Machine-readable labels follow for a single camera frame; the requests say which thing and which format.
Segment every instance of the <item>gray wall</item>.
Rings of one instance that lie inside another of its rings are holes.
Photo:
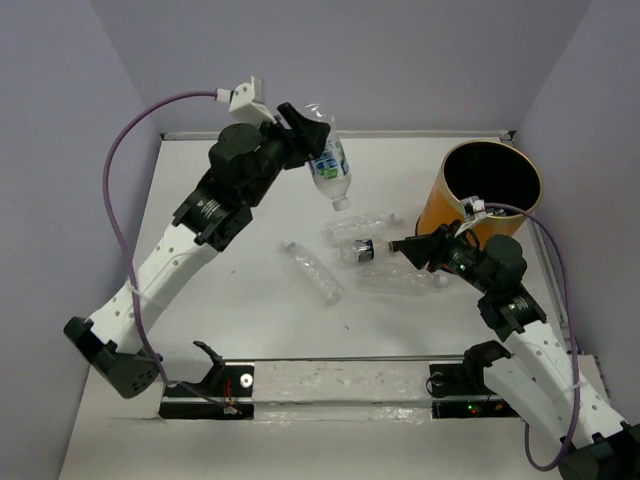
[[[4,2],[0,65],[0,478],[52,479],[87,372],[62,328],[123,280],[100,174],[142,104],[86,0]],[[157,147],[147,123],[117,159],[131,240]]]
[[[266,78],[268,101],[320,99],[343,129],[513,128],[589,0],[91,0],[145,103]],[[225,109],[159,113],[212,131]]]
[[[640,3],[594,0],[517,137],[546,182],[582,346],[640,421]]]

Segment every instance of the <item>white table surface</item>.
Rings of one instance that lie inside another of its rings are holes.
[[[445,154],[466,138],[345,139],[353,182],[351,208],[336,213],[306,168],[283,172],[254,221],[176,297],[151,332],[161,344],[199,339],[227,358],[310,358],[461,354],[491,340],[476,306],[480,294],[453,278],[422,297],[375,295],[355,286],[354,269],[322,236],[326,222],[388,210],[413,234]],[[144,215],[136,258],[152,250],[172,213],[208,167],[211,141],[164,142]],[[556,313],[528,226],[515,236],[529,263],[524,283],[547,312]],[[284,240],[311,249],[346,289],[333,307],[320,307],[287,269]]]
[[[394,211],[409,220],[397,238],[411,234],[440,161],[465,140],[346,140],[353,206],[342,216]],[[210,144],[163,144],[138,256],[155,245],[206,169]],[[320,236],[322,225],[340,215],[308,176],[305,169],[283,173],[254,223],[161,317],[153,341],[175,345],[202,339],[227,358],[308,358],[459,354],[493,339],[477,311],[479,294],[462,282],[420,298],[355,289],[354,272],[338,268],[336,252]],[[525,284],[556,323],[530,232],[521,228],[516,237],[529,262]],[[309,298],[286,274],[277,252],[284,239],[310,247],[339,276],[347,295],[338,305],[309,312]],[[92,370],[61,480],[559,478],[557,471],[541,474],[528,465],[519,419],[432,421],[424,410],[404,421],[369,421],[337,411],[339,420],[331,414],[322,421],[290,421],[286,415],[245,422],[165,421],[155,417],[160,395],[161,386],[153,385],[123,400]],[[533,445],[539,462],[550,460],[558,448],[535,432]]]

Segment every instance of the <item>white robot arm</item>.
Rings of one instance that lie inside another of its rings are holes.
[[[455,221],[429,235],[391,242],[416,268],[453,273],[484,294],[478,308],[500,342],[467,350],[458,376],[495,392],[549,439],[563,443],[575,429],[558,464],[565,480],[637,478],[640,425],[627,423],[583,376],[574,384],[563,345],[521,284],[527,264],[520,244],[495,235],[480,249],[457,233],[461,226]],[[444,385],[447,378],[439,381]]]
[[[160,242],[129,281],[88,318],[72,318],[64,332],[84,357],[125,398],[140,394],[156,380],[158,363],[142,348],[133,293],[149,331],[178,292],[204,265],[222,252],[252,220],[256,207],[283,169],[297,168],[319,157],[330,126],[309,120],[290,104],[278,107],[286,128],[264,105],[261,81],[218,90],[217,100],[242,123],[226,127],[209,151],[211,167],[174,213]],[[170,380],[199,383],[219,365],[220,357],[201,342],[196,347],[214,365],[192,369],[188,377]],[[161,366],[166,371],[167,359]]]

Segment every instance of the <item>crushed plastic bottle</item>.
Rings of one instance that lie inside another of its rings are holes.
[[[358,274],[358,286],[373,293],[426,295],[449,284],[446,274],[416,270],[411,265],[373,263],[362,268]]]
[[[326,306],[340,301],[344,289],[318,257],[296,242],[285,242],[283,247],[285,255],[292,260],[300,276]]]
[[[347,198],[347,190],[351,184],[351,169],[338,137],[335,119],[318,103],[307,105],[304,112],[311,119],[331,125],[322,155],[308,162],[313,183],[320,193],[331,199],[336,212],[349,208],[351,203]]]
[[[337,246],[345,240],[379,237],[390,228],[402,225],[402,218],[395,213],[373,211],[330,222],[326,227],[329,244]]]
[[[395,254],[391,244],[378,237],[340,242],[340,258],[347,265],[361,265],[388,258]]]

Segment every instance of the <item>orange cylindrical container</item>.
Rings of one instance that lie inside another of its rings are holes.
[[[454,147],[444,158],[416,234],[432,233],[443,223],[462,220],[461,199],[478,196],[486,203],[506,203],[532,212],[542,198],[538,170],[513,147],[489,140],[472,140]],[[490,215],[473,228],[480,245],[493,235],[513,235],[523,215]]]

